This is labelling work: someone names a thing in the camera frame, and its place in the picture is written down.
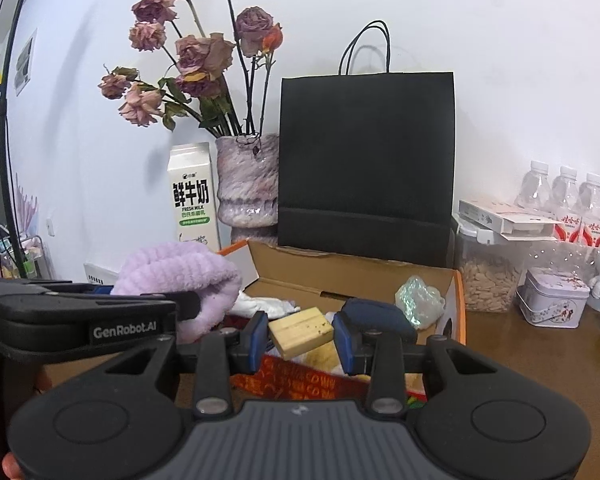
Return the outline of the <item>person's left hand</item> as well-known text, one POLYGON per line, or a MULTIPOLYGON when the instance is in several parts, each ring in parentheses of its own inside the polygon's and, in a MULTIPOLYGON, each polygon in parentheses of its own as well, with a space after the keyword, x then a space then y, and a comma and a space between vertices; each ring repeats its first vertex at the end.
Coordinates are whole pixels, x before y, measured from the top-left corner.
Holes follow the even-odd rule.
POLYGON ((43 367, 0 372, 0 479, 22 479, 23 474, 7 443, 8 423, 23 403, 53 387, 43 367))

